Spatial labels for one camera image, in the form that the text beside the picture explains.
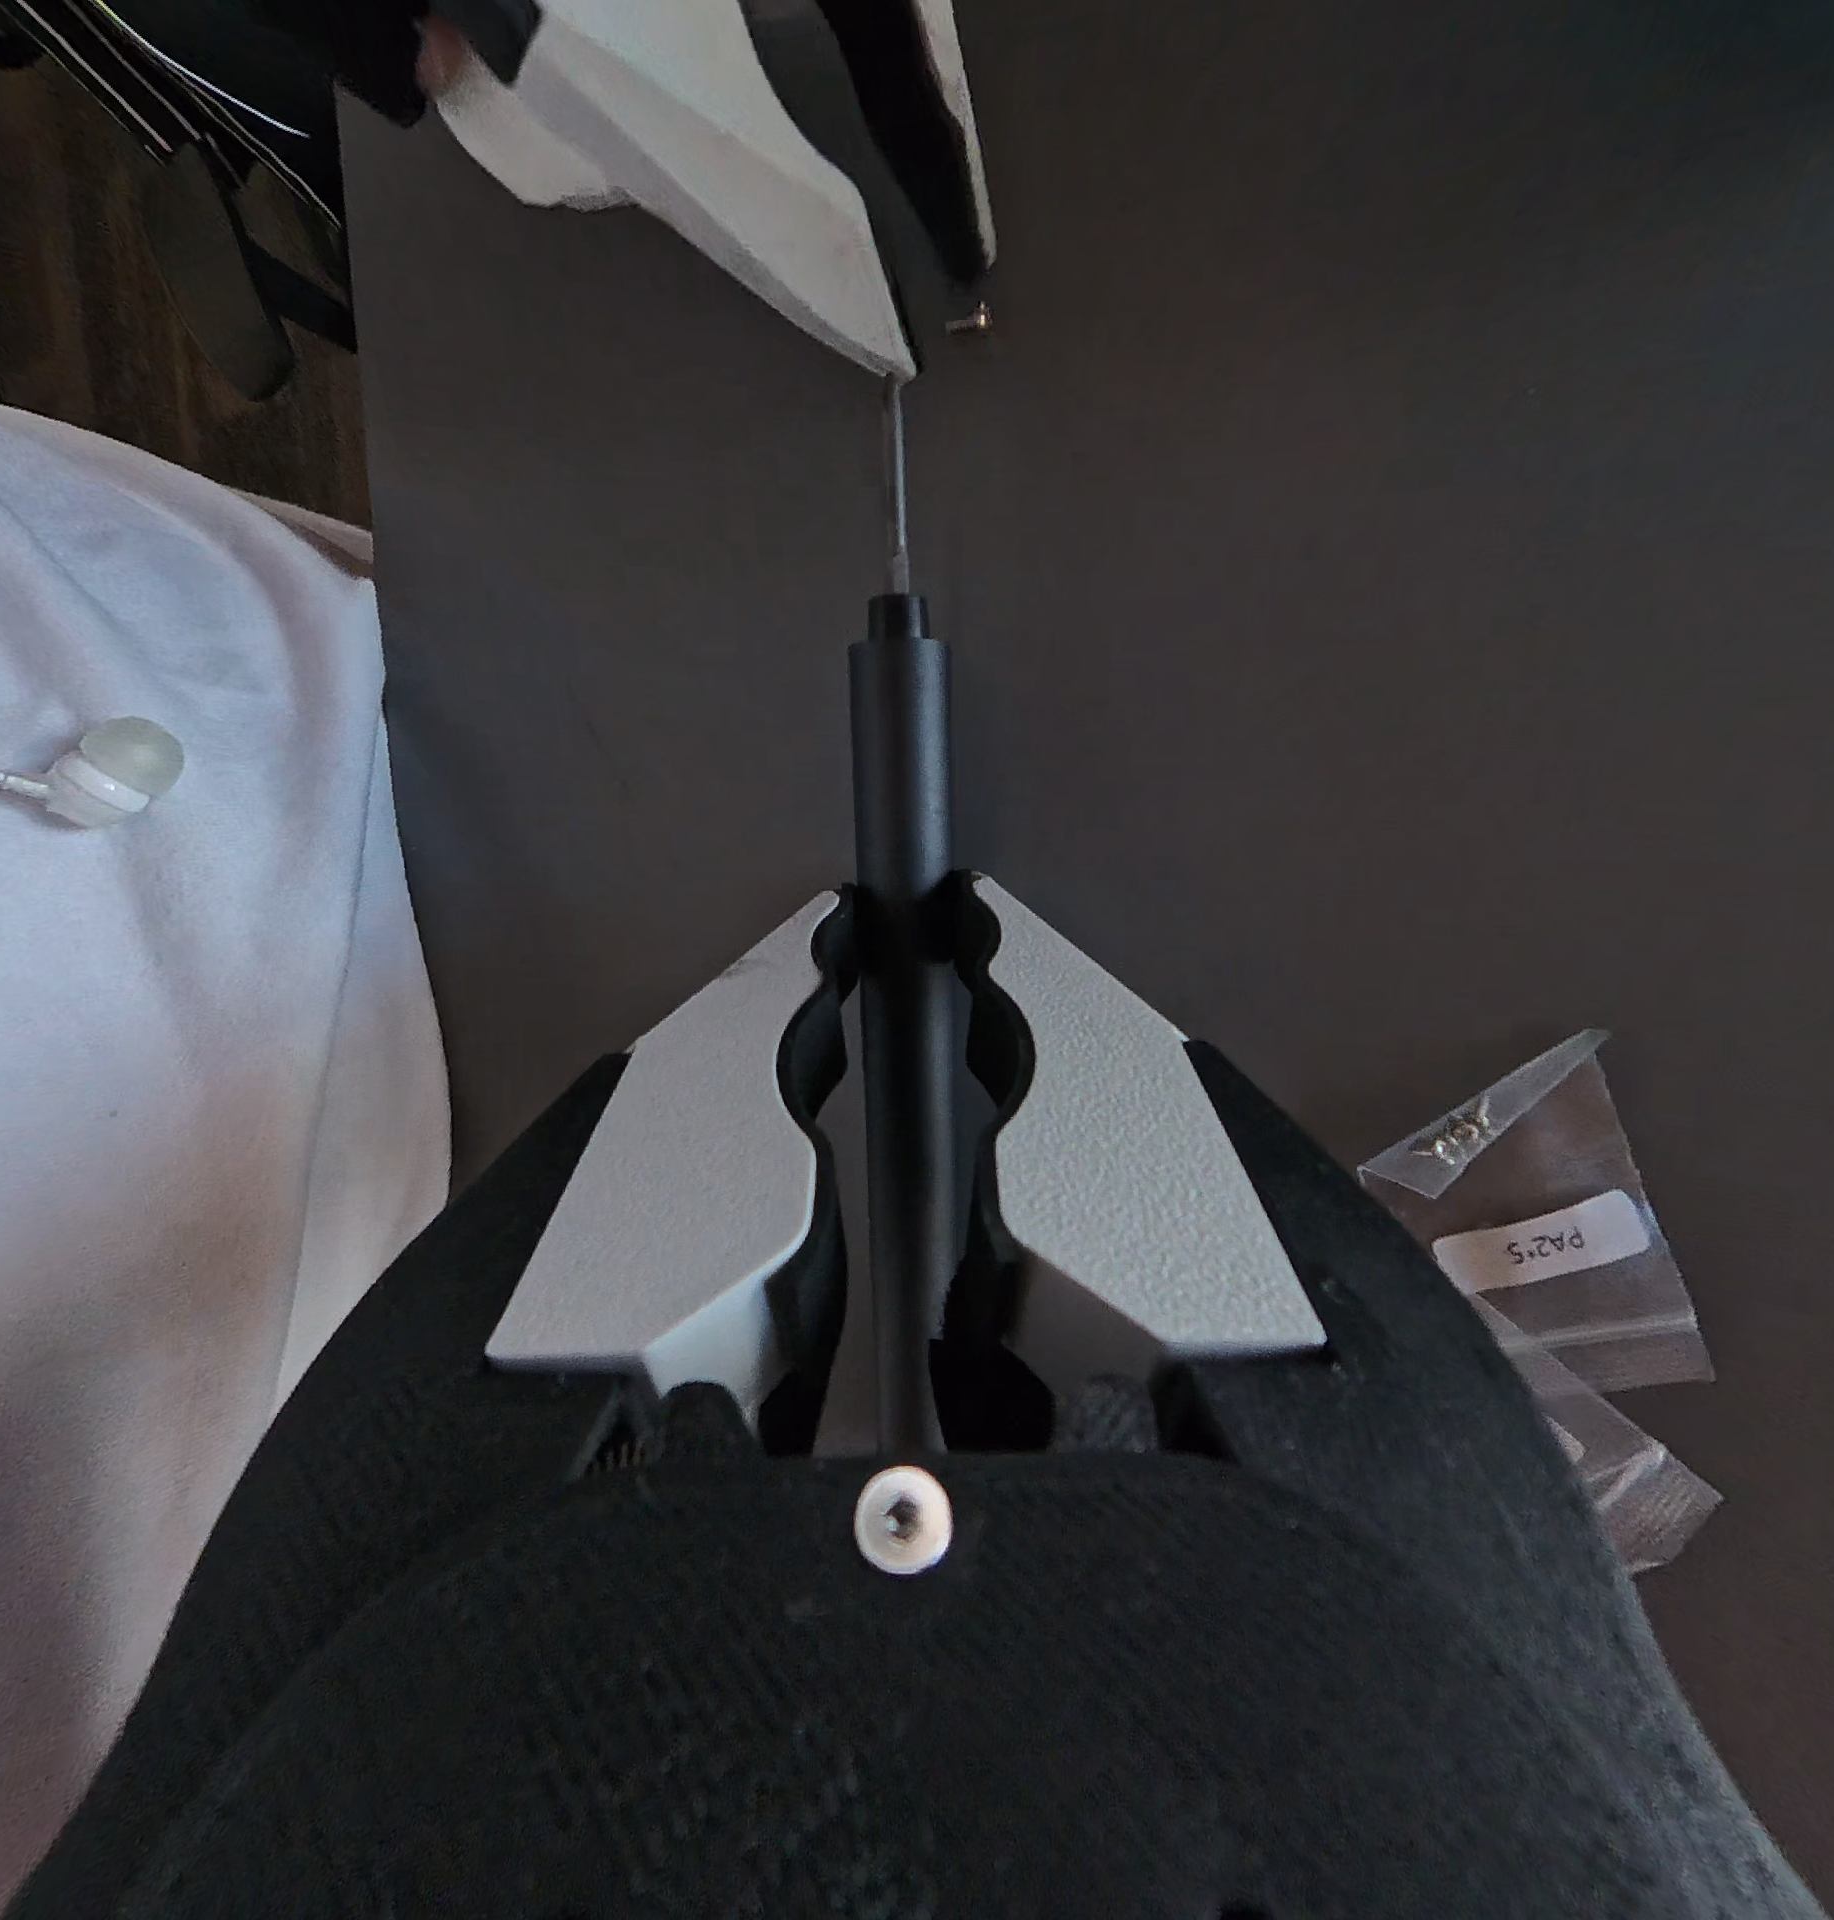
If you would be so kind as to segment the clear bag with white label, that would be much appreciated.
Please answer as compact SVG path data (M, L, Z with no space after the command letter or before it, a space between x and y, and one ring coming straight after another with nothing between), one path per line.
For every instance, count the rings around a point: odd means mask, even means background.
M1462 1295L1603 1396L1714 1362L1601 1067L1604 1029L1530 1058L1358 1165Z

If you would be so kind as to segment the dark desk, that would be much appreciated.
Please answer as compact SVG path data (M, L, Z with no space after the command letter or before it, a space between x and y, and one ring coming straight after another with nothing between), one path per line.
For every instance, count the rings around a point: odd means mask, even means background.
M913 572L959 861L1350 1171L1583 1027L1716 1380L1642 1581L1834 1916L1834 5L957 5L1001 233ZM470 1183L854 871L881 399L340 103Z

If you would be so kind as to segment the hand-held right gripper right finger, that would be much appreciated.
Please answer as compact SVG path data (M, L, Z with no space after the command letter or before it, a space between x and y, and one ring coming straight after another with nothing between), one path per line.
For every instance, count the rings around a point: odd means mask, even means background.
M993 876L951 879L977 1133L930 1346L947 1445L1045 1445L1093 1380L1327 1336L1186 1033Z

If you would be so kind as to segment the black screwdriver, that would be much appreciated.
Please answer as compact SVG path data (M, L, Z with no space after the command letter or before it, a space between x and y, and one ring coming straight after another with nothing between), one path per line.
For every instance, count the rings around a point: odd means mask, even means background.
M943 1445L930 1342L956 1270L951 652L914 589L905 381L882 381L885 588L851 647L860 1030L882 1453Z

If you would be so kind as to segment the white earbud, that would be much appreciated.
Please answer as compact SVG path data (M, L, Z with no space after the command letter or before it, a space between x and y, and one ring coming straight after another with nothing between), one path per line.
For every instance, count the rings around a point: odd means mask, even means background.
M173 732L140 716L117 716L82 735L45 773L42 811L86 829L124 826L163 799L184 773Z

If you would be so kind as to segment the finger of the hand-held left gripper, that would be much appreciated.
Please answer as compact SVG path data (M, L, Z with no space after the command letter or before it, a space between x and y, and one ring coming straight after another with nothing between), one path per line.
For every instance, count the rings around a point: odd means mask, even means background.
M923 238L982 281L999 235L950 3L747 3L762 78L816 157L851 180L898 274Z
M640 207L821 346L914 377L865 200L789 114L740 5L539 5L513 82L467 51L433 103L518 201Z

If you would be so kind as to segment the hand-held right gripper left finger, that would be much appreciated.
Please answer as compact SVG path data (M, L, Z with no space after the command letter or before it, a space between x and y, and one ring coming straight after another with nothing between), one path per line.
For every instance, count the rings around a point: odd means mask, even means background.
M501 1372L722 1386L810 1453L848 1301L834 1148L854 891L822 891L640 1036L491 1333Z

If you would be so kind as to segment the clear bag of screws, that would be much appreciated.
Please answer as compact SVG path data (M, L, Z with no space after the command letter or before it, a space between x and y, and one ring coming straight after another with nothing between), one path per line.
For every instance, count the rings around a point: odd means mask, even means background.
M1721 1510L1721 1491L1523 1336L1503 1338L1534 1404L1633 1575L1672 1564Z

